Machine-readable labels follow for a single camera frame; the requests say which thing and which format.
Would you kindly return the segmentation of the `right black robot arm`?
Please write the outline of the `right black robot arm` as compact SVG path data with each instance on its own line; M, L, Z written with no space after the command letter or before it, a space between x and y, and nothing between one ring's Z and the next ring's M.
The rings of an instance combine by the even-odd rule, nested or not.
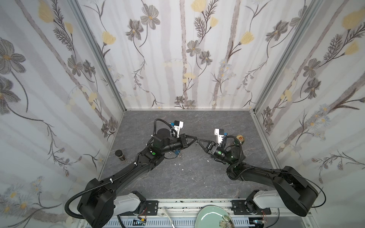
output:
M232 181L251 181L272 187L271 191L254 190L245 200L244 209L256 214L266 208L286 208L297 216L305 217L315 208L319 188L294 168L262 168L244 162L240 141L225 136L221 144L198 139L197 143L216 161L227 165L226 174Z

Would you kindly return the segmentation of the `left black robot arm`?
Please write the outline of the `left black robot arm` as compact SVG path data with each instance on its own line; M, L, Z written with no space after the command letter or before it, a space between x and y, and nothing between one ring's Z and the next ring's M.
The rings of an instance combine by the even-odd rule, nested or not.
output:
M69 216L84 219L93 228L103 227L117 212L115 200L121 190L157 167L165 159L166 153L184 150L197 141L195 136L178 134L165 120L161 122L167 128L157 129L158 121L154 120L151 138L133 162L107 178L92 179L83 191L66 201L64 210Z

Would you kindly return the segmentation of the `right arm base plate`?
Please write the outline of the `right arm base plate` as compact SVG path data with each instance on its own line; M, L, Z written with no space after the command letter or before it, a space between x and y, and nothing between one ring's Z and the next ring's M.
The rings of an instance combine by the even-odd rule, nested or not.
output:
M260 209L252 200L232 200L231 210L234 215L271 215L269 208Z

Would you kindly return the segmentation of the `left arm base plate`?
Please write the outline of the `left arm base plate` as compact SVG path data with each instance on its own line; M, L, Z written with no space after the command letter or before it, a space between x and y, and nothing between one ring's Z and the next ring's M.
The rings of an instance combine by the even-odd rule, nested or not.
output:
M146 215L146 216L156 216L158 213L158 200L147 200L142 201L137 207L134 214L137 215Z

